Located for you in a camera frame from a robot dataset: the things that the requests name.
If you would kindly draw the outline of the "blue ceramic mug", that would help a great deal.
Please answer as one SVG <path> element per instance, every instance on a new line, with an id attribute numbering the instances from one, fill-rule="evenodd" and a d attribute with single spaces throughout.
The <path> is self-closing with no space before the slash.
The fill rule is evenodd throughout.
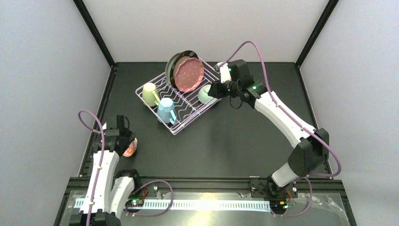
<path id="1" fill-rule="evenodd" d="M 165 124 L 171 123 L 172 125 L 175 125 L 177 123 L 175 104 L 171 98 L 164 97 L 160 100 L 157 116 L 158 120 Z"/>

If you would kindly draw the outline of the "mint green flower plate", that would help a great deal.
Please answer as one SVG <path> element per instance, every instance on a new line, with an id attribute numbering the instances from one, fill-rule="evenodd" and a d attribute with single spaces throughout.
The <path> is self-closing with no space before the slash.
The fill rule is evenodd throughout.
<path id="1" fill-rule="evenodd" d="M 179 58 L 179 55 L 180 55 L 180 53 L 174 54 L 174 55 L 169 59 L 169 61 L 168 61 L 167 64 L 166 64 L 166 68 L 165 68 L 165 78 L 166 78 L 166 81 L 168 82 L 169 85 L 172 85 L 172 81 L 171 81 L 171 78 L 170 78 L 172 66 L 173 66 L 173 63 L 175 63 L 176 60 Z"/>

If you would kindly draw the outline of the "black frame post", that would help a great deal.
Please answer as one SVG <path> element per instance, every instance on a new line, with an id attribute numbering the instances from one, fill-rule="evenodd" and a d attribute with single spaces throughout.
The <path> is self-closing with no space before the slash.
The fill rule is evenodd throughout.
<path id="1" fill-rule="evenodd" d="M 108 65 L 113 68 L 115 65 L 115 61 L 113 60 L 110 51 L 108 50 L 105 41 L 103 40 L 90 12 L 88 11 L 85 3 L 83 0 L 73 0 L 77 10 L 79 11 L 80 15 L 82 16 L 84 22 L 86 23 L 89 31 L 91 32 L 93 38 L 95 39 L 98 47 L 100 48 L 105 60 L 107 61 Z"/>
<path id="2" fill-rule="evenodd" d="M 327 23 L 328 19 L 330 18 L 331 14 L 333 13 L 334 9 L 336 8 L 339 0 L 329 0 L 323 9 L 316 25 L 314 26 L 307 42 L 305 43 L 304 48 L 302 49 L 297 61 L 295 62 L 296 68 L 300 68 L 304 63 L 306 57 L 308 56 L 311 48 L 313 47 L 314 43 L 316 42 L 317 38 L 319 37 L 320 33 L 322 32 L 325 24 Z"/>

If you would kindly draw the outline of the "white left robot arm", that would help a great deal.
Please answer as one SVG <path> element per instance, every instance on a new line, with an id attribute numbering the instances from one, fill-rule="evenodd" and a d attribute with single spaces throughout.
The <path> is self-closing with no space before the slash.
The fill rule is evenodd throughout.
<path id="1" fill-rule="evenodd" d="M 125 203 L 133 190 L 140 186 L 136 169 L 115 172 L 121 157 L 131 157 L 137 149 L 135 133 L 129 120 L 117 115 L 116 128 L 102 126 L 97 133 L 93 168 L 86 197 L 77 214 L 71 215 L 71 226 L 119 226 Z"/>

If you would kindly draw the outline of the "white wire dish rack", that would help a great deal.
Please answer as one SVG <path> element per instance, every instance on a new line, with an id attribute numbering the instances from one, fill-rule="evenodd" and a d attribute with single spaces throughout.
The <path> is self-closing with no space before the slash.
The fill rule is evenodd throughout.
<path id="1" fill-rule="evenodd" d="M 171 123 L 163 124 L 173 135 L 178 134 L 181 130 L 188 127 L 220 101 L 220 99 L 217 98 L 213 98 L 206 103 L 199 101 L 198 94 L 200 90 L 207 85 L 211 85 L 213 81 L 217 81 L 220 78 L 210 64 L 203 59 L 200 59 L 200 61 L 204 65 L 204 78 L 193 92 L 183 93 L 178 91 L 172 85 L 168 84 L 164 72 L 148 81 L 156 86 L 160 98 L 168 97 L 174 101 L 177 122 L 174 125 Z"/>

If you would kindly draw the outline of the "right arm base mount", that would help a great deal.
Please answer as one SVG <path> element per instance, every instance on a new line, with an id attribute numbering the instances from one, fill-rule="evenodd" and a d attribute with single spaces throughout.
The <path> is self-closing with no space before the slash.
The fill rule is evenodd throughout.
<path id="1" fill-rule="evenodd" d="M 271 177 L 250 178 L 248 181 L 252 198 L 263 198 L 268 201 L 270 209 L 275 214 L 285 214 L 286 210 L 296 206 L 295 198 L 298 197 L 293 182 L 284 187 L 279 187 Z"/>

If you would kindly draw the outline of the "green ceramic mug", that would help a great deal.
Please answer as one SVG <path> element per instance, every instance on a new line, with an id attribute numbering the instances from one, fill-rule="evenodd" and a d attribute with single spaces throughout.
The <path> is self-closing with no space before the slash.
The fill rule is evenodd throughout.
<path id="1" fill-rule="evenodd" d="M 158 95 L 157 87 L 154 83 L 146 83 L 143 86 L 142 90 L 143 100 L 144 102 L 150 106 L 158 106 L 160 102 L 160 97 Z"/>

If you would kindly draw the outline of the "pink polka dot plate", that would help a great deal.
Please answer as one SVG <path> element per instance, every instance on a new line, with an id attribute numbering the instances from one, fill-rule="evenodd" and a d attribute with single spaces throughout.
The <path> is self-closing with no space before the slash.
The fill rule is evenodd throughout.
<path id="1" fill-rule="evenodd" d="M 203 63 L 190 56 L 184 56 L 176 63 L 174 72 L 175 85 L 181 92 L 194 91 L 204 78 Z"/>

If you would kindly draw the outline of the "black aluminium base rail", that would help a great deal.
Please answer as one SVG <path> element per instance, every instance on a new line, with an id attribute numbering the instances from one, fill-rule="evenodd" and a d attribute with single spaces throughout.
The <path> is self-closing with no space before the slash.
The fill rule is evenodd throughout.
<path id="1" fill-rule="evenodd" d="M 89 185 L 90 177 L 71 177 L 67 184 L 64 196 L 62 198 L 54 225 L 61 225 L 63 214 L 67 207 L 67 200 L 72 191 L 86 191 Z M 160 177 L 171 184 L 175 191 L 177 190 L 204 190 L 210 191 L 249 191 L 250 180 L 255 178 L 195 178 L 195 177 Z M 337 193 L 343 201 L 345 216 L 348 217 L 349 225 L 356 226 L 356 220 L 353 215 L 349 199 L 341 180 L 311 178 L 313 193 Z"/>

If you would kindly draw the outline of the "black right frame post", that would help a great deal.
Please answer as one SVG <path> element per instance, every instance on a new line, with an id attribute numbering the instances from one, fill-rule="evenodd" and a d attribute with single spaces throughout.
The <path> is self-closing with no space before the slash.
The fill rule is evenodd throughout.
<path id="1" fill-rule="evenodd" d="M 316 25 L 314 26 L 307 42 L 305 43 L 304 48 L 302 49 L 297 61 L 295 62 L 296 68 L 300 68 L 304 63 L 306 57 L 308 56 L 311 48 L 313 47 L 314 43 L 316 42 L 317 38 L 319 37 L 320 33 L 322 32 L 325 24 L 327 23 L 328 19 L 330 18 L 331 14 L 333 13 L 334 9 L 336 8 L 339 0 L 329 0 L 323 9 Z"/>

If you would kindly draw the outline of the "mint green brown bowl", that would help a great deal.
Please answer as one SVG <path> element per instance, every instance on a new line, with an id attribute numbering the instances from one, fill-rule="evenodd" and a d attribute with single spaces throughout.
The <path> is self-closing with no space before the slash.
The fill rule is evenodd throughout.
<path id="1" fill-rule="evenodd" d="M 211 97 L 208 95 L 209 91 L 211 88 L 211 84 L 205 85 L 203 86 L 199 92 L 198 92 L 198 100 L 202 103 L 202 104 L 206 104 L 211 100 L 214 100 L 214 97 Z"/>

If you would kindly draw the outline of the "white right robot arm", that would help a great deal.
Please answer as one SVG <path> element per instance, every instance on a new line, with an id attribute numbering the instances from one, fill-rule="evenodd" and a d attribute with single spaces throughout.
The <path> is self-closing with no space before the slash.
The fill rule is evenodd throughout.
<path id="1" fill-rule="evenodd" d="M 209 96 L 217 99 L 239 97 L 266 116 L 293 147 L 287 162 L 267 177 L 266 190 L 275 194 L 328 160 L 329 151 L 325 147 L 329 141 L 328 132 L 301 120 L 275 92 L 267 89 L 264 81 L 255 81 L 246 61 L 220 62 L 215 65 L 215 70 L 221 78 L 212 82 Z"/>

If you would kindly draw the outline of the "black left frame post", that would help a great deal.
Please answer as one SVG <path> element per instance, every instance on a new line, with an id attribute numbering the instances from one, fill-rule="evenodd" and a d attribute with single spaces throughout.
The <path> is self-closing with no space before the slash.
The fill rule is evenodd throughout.
<path id="1" fill-rule="evenodd" d="M 108 50 L 105 41 L 103 40 L 90 12 L 88 11 L 85 3 L 83 0 L 73 0 L 77 10 L 79 11 L 80 15 L 82 16 L 84 22 L 86 23 L 89 31 L 91 32 L 93 38 L 95 39 L 98 47 L 100 48 L 105 60 L 107 61 L 108 65 L 113 68 L 115 65 L 115 61 L 113 60 L 110 51 Z"/>

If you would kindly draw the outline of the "white orange patterned bowl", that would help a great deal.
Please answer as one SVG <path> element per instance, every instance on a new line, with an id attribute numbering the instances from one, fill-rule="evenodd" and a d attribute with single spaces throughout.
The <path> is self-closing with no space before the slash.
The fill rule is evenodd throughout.
<path id="1" fill-rule="evenodd" d="M 124 157 L 131 157 L 137 149 L 137 138 L 135 138 L 128 146 L 128 148 L 123 153 Z"/>

